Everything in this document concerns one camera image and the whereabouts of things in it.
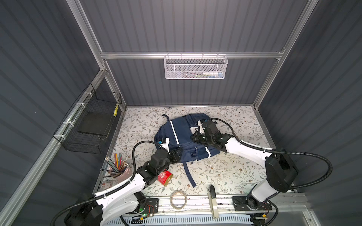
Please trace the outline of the navy blue backpack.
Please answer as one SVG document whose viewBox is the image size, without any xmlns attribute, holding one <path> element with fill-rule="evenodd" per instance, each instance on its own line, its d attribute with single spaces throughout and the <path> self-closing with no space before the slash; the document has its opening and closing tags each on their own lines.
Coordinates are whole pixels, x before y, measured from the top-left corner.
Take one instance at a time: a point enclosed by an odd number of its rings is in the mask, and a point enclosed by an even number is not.
<svg viewBox="0 0 362 226">
<path fill-rule="evenodd" d="M 197 184 L 191 176 L 187 163 L 210 158 L 220 153 L 220 150 L 213 146 L 200 144 L 194 136 L 200 133 L 200 124 L 210 120 L 210 117 L 203 113 L 184 115 L 174 119 L 170 119 L 166 114 L 162 116 L 167 119 L 167 122 L 160 127 L 154 136 L 154 141 L 165 144 L 166 139 L 169 139 L 169 151 L 178 152 L 177 162 L 183 164 L 192 187 L 196 187 Z"/>
</svg>

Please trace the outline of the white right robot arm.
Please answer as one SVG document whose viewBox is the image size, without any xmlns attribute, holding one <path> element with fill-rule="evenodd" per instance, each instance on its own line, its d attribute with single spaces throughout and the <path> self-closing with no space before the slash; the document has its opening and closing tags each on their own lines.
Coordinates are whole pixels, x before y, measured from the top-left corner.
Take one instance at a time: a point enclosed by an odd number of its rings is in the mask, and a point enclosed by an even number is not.
<svg viewBox="0 0 362 226">
<path fill-rule="evenodd" d="M 271 198 L 277 194 L 316 185 L 332 174 L 332 163 L 324 156 L 306 152 L 287 152 L 283 148 L 266 148 L 242 141 L 234 131 L 231 134 L 221 133 L 216 125 L 217 120 L 217 118 L 211 118 L 198 121 L 197 126 L 190 129 L 190 138 L 193 142 L 205 147 L 214 147 L 225 153 L 247 158 L 265 169 L 265 179 L 257 183 L 242 201 L 252 211 L 260 208 L 269 210 L 270 206 L 276 207 Z M 295 186 L 293 183 L 298 175 L 298 168 L 291 159 L 292 155 L 303 155 L 322 160 L 327 164 L 327 171 L 312 182 Z"/>
</svg>

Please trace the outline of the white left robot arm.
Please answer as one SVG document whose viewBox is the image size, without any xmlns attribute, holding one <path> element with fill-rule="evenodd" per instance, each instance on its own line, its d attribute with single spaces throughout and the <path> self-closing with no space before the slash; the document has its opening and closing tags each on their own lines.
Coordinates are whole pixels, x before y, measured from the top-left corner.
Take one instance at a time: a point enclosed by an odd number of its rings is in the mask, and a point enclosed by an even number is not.
<svg viewBox="0 0 362 226">
<path fill-rule="evenodd" d="M 114 217 L 143 209 L 146 198 L 142 190 L 156 182 L 171 164 L 178 163 L 183 152 L 180 147 L 169 149 L 167 144 L 158 142 L 155 145 L 157 150 L 151 160 L 141 167 L 136 167 L 135 156 L 132 157 L 133 174 L 128 180 L 61 210 L 50 225 L 55 225 L 57 219 L 66 213 L 64 223 L 67 226 L 100 226 Z"/>
</svg>

